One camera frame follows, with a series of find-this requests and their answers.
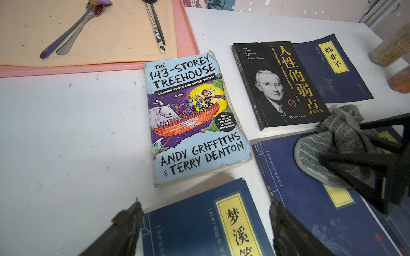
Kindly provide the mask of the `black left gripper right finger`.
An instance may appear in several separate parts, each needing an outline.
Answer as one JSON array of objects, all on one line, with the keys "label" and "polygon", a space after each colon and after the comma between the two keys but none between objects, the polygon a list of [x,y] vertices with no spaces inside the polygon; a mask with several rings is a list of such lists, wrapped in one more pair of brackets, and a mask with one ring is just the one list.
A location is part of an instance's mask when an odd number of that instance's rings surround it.
[{"label": "black left gripper right finger", "polygon": [[312,233],[306,229],[278,200],[272,200],[270,219],[273,248],[277,256],[332,256]]}]

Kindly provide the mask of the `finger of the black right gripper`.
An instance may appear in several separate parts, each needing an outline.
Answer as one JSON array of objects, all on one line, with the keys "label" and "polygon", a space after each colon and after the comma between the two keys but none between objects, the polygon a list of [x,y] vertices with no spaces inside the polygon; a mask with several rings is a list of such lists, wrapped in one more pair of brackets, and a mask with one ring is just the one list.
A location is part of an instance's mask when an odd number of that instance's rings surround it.
[{"label": "finger of the black right gripper", "polygon": [[[403,200],[403,154],[325,154],[319,156],[319,163],[333,171],[383,214],[390,212],[391,204],[400,205]],[[342,164],[369,168],[376,174],[375,187],[343,171]]]},{"label": "finger of the black right gripper", "polygon": [[410,114],[402,114],[394,117],[379,119],[377,121],[362,123],[359,127],[362,130],[376,129],[378,132],[382,130],[392,130],[395,125],[403,126],[403,134],[399,142],[379,138],[371,135],[370,141],[374,146],[393,154],[403,154],[410,145]]}]

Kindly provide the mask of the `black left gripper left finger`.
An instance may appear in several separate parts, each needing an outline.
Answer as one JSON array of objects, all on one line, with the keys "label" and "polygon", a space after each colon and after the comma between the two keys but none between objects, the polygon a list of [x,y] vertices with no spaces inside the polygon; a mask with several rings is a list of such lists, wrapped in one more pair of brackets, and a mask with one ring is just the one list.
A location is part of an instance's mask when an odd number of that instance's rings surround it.
[{"label": "black left gripper left finger", "polygon": [[143,217],[141,203],[135,201],[129,209],[120,211],[112,219],[112,225],[80,255],[134,256]]}]

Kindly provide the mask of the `grey striped cloth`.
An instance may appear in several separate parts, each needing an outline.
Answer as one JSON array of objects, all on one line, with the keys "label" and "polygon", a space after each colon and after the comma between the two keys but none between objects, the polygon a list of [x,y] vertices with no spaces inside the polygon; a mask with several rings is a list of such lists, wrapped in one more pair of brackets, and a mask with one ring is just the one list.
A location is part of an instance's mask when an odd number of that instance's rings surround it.
[{"label": "grey striped cloth", "polygon": [[334,172],[319,163],[323,154],[380,154],[369,136],[379,137],[375,129],[362,130],[364,120],[355,105],[336,108],[320,125],[319,133],[300,138],[294,149],[297,166],[309,176],[333,188],[350,188]]}]

